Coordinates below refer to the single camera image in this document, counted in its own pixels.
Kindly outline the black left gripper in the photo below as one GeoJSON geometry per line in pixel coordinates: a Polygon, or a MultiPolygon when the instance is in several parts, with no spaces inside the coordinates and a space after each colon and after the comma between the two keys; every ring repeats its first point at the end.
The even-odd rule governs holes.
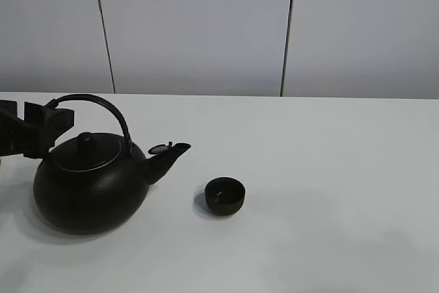
{"type": "Polygon", "coordinates": [[[22,154],[41,159],[45,148],[74,126],[75,113],[26,102],[24,118],[18,116],[16,101],[1,100],[1,156],[22,154]]]}

